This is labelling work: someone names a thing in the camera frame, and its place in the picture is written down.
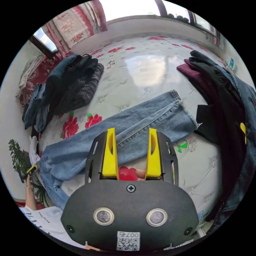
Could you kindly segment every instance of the floral bedsheet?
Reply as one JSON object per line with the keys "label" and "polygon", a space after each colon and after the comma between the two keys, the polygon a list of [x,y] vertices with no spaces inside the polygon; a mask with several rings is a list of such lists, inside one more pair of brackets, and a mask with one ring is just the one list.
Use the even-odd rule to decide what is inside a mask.
{"label": "floral bedsheet", "polygon": [[[89,106],[54,116],[39,138],[41,153],[50,144],[172,89],[178,92],[187,110],[196,118],[197,105],[206,105],[206,102],[176,69],[194,49],[216,62],[222,62],[200,45],[163,34],[125,37],[92,49],[90,54],[105,66],[97,91]],[[197,134],[176,142],[174,148],[180,187],[191,196],[202,224],[221,193],[219,148]],[[119,168],[122,172],[131,168],[130,171],[145,169],[146,158]],[[80,174],[63,182],[61,188],[71,195],[83,184],[84,175]]]}

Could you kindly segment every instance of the yellow object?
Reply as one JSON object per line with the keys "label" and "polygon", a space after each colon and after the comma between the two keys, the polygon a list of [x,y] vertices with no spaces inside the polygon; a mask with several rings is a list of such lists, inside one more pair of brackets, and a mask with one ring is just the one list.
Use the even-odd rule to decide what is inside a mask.
{"label": "yellow object", "polygon": [[157,139],[157,130],[149,128],[149,147],[147,152],[147,168],[145,179],[161,176],[160,152]]}
{"label": "yellow object", "polygon": [[119,179],[115,128],[107,130],[107,140],[103,160],[102,175],[106,178],[116,177],[117,180]]}
{"label": "yellow object", "polygon": [[243,133],[245,134],[245,144],[246,144],[246,127],[245,127],[244,123],[240,123],[240,128],[243,131]]}
{"label": "yellow object", "polygon": [[29,173],[33,168],[37,169],[37,165],[32,166],[31,168],[29,168],[29,170],[27,171],[27,173]]}

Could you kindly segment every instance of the windowsill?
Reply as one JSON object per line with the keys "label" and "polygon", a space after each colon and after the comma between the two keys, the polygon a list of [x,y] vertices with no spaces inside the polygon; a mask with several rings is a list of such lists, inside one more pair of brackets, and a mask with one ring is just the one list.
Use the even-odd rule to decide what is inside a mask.
{"label": "windowsill", "polygon": [[107,21],[107,25],[111,25],[111,24],[121,22],[121,21],[131,20],[131,19],[161,19],[161,20],[166,20],[166,21],[172,21],[172,22],[177,22],[177,23],[189,26],[193,29],[196,29],[197,31],[200,31],[200,32],[204,33],[205,35],[207,35],[207,34],[213,35],[209,31],[204,30],[203,28],[198,28],[198,27],[192,26],[190,24],[187,24],[187,23],[184,23],[184,22],[181,22],[181,21],[177,21],[177,20],[173,20],[173,19],[169,19],[169,18],[163,18],[163,17],[156,16],[156,15],[134,15],[134,16],[121,17],[121,18],[117,18],[117,19]]}

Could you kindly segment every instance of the white cloth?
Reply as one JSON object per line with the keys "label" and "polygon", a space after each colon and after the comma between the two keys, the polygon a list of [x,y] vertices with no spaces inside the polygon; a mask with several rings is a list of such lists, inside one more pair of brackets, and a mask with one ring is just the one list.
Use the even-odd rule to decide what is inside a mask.
{"label": "white cloth", "polygon": [[49,235],[70,245],[85,248],[85,245],[76,243],[67,234],[61,223],[62,210],[60,208],[52,206],[42,210],[33,211],[28,206],[25,206],[20,207],[20,210],[27,219]]}
{"label": "white cloth", "polygon": [[29,136],[29,141],[29,160],[31,165],[33,166],[36,165],[40,160],[40,156],[37,154],[37,137],[33,136],[33,138],[31,138],[31,136]]}
{"label": "white cloth", "polygon": [[22,75],[21,75],[21,80],[19,83],[19,89],[16,94],[16,98],[21,96],[22,90],[26,87],[27,80],[32,75],[32,73],[36,70],[36,68],[39,66],[39,64],[43,61],[44,56],[45,55],[42,52],[39,52],[32,59],[30,59],[27,62],[26,66],[22,72]]}

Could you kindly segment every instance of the red floral curtain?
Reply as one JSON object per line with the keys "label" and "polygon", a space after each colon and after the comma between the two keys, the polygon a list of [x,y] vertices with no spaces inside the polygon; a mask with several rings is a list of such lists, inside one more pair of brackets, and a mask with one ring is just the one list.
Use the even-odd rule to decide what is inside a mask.
{"label": "red floral curtain", "polygon": [[42,28],[65,57],[78,42],[107,31],[107,22],[102,4],[93,0],[57,15]]}

